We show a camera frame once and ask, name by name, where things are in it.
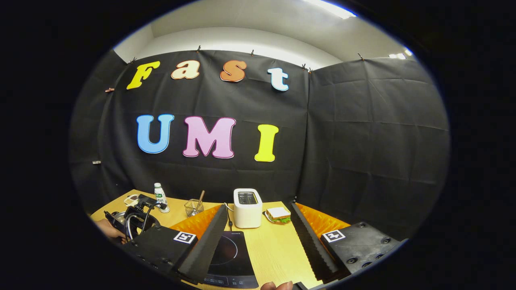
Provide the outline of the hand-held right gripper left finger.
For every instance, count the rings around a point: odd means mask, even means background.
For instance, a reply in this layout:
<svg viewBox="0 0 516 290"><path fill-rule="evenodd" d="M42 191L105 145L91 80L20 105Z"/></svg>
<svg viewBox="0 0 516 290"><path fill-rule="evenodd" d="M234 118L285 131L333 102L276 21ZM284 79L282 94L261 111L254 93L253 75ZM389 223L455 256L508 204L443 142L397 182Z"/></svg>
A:
<svg viewBox="0 0 516 290"><path fill-rule="evenodd" d="M174 226L153 226L122 245L136 262L174 281L204 281L227 223L224 205L217 205Z"/></svg>

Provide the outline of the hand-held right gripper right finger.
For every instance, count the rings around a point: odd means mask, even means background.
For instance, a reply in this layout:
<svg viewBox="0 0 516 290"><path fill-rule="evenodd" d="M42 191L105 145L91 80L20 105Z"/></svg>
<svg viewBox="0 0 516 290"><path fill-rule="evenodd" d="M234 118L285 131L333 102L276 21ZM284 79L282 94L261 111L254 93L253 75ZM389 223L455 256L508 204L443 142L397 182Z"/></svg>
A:
<svg viewBox="0 0 516 290"><path fill-rule="evenodd" d="M363 272L403 245L366 222L348 224L296 202L289 209L312 271L322 282Z"/></svg>

